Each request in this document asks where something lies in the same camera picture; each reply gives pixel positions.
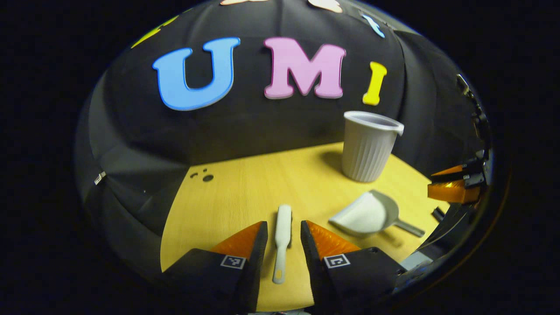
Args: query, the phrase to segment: brush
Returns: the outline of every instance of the brush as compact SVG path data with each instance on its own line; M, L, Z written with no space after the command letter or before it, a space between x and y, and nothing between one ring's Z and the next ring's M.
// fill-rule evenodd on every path
M292 244L292 207L289 205L278 207L274 241L277 251L272 282L282 284L286 279L286 249Z

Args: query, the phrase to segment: letter m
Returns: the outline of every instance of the letter m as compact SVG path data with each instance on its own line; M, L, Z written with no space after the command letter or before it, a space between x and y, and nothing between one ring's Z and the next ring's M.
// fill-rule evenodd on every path
M293 87L288 83L288 72L303 96L319 75L321 79L315 87L315 95L320 98L336 99L342 96L340 68L346 51L338 46L322 45L309 61L295 39L274 37L264 41L272 50L272 82L264 89L269 99L285 99L293 95Z

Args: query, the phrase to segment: yellow table surface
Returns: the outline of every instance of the yellow table surface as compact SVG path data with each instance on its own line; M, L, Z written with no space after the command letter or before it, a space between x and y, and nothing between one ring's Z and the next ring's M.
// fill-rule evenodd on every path
M427 197L431 182L391 155L373 183L355 182L342 174L343 143L307 147L241 159L192 166L179 188L167 217L161 241L161 269L165 271L192 248L209 250L217 243L258 221L268 222L268 243L261 269L258 312L287 311L313 305L309 273L300 239L300 224L310 220L355 245L376 246L397 262L412 254L438 222L431 212L449 204ZM208 182L206 175L214 178ZM375 189L399 205L399 218L424 231L422 238L390 226L365 238L345 234L328 219ZM286 281L272 282L278 206L292 207L292 245L286 254Z

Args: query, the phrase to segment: blue letter u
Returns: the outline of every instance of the blue letter u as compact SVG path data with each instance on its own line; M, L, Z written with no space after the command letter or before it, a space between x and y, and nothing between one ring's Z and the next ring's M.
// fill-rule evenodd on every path
M239 38L220 38L207 42L202 48L212 53L212 82L200 89L191 89L186 84L185 60L193 53L190 48L181 48L167 53L153 63L157 70L157 81L161 99L175 110L193 110L209 106L221 100L234 83L234 47L241 43Z

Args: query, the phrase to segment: yellow letter i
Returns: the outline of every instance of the yellow letter i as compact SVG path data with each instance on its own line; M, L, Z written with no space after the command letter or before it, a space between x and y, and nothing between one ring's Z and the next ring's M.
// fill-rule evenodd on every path
M383 77L387 74L387 68L381 63L370 62L371 68L371 82L367 93L363 95L362 102L368 105L379 104L379 91L381 90L381 83Z

